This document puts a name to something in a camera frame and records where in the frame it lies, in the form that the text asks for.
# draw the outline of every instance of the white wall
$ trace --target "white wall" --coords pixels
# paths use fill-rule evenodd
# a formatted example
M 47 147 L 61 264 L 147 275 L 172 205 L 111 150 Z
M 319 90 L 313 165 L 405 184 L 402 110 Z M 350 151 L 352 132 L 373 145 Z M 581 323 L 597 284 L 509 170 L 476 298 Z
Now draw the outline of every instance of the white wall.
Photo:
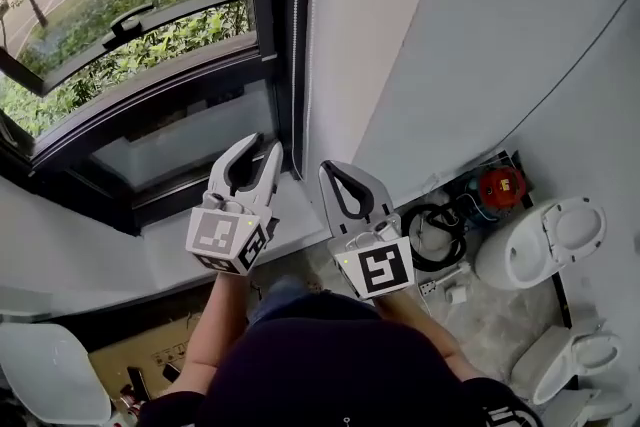
M 640 0 L 630 0 L 567 80 L 507 141 L 542 199 L 589 195 L 604 207 L 597 253 L 562 278 L 572 310 L 595 305 L 623 353 L 596 384 L 626 385 L 640 415 Z
M 353 159 L 417 3 L 418 0 L 313 3 L 305 182 L 320 209 L 318 167 L 325 159 Z
M 354 163 L 419 195 L 504 137 L 620 1 L 420 0 Z
M 42 294 L 154 289 L 142 238 L 29 194 L 4 178 L 0 198 L 0 310 L 3 302 L 13 310 L 41 309 L 49 300 Z

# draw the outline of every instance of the red round object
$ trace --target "red round object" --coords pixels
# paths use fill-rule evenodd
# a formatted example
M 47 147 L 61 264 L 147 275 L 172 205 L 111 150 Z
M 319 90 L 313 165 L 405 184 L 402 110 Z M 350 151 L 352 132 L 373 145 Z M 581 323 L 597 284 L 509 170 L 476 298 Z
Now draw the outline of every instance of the red round object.
M 526 192 L 526 184 L 520 171 L 501 167 L 480 177 L 479 192 L 485 206 L 502 210 L 518 204 Z

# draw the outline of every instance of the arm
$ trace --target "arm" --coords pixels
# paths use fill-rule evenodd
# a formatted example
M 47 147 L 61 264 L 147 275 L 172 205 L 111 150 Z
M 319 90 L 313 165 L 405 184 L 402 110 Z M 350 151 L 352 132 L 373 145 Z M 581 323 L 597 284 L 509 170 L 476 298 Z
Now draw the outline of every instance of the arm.
M 483 377 L 469 363 L 453 335 L 426 315 L 405 292 L 377 297 L 373 302 L 383 319 L 412 327 L 426 336 L 458 379 L 466 381 L 474 377 Z
M 166 393 L 195 391 L 205 394 L 218 365 L 246 325 L 246 277 L 219 273 L 185 356 L 182 372 Z

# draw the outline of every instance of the dark t-shirt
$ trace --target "dark t-shirt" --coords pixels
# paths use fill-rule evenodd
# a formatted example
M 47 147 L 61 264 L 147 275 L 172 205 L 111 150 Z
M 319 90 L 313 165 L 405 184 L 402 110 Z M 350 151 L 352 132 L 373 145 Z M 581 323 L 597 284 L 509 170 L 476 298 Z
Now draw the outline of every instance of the dark t-shirt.
M 235 344 L 206 395 L 144 405 L 140 427 L 542 425 L 511 390 L 460 382 L 420 332 L 332 294 L 300 299 Z

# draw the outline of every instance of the open window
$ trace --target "open window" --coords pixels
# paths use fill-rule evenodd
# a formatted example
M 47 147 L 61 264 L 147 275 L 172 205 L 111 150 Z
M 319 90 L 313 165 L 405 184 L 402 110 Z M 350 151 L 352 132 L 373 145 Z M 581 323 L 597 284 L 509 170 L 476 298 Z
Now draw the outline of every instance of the open window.
M 245 135 L 280 139 L 295 169 L 306 6 L 0 0 L 0 173 L 136 234 L 198 204 Z

